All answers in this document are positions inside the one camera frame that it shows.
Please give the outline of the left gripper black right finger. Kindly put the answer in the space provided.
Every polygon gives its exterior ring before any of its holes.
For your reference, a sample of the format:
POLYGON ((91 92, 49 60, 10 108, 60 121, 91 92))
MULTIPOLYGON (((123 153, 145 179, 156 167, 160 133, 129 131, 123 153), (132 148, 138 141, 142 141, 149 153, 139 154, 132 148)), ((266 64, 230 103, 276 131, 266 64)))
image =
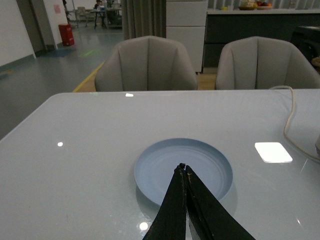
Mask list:
POLYGON ((253 240, 210 192, 190 166, 185 167, 189 219, 201 240, 253 240))

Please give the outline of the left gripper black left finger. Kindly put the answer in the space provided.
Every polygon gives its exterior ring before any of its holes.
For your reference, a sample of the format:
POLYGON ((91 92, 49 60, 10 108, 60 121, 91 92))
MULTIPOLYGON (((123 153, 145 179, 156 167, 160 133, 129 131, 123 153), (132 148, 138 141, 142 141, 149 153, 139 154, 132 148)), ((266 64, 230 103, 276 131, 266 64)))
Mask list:
POLYGON ((186 238, 187 185, 185 164, 172 176, 160 209, 143 237, 145 240, 184 240, 186 238))

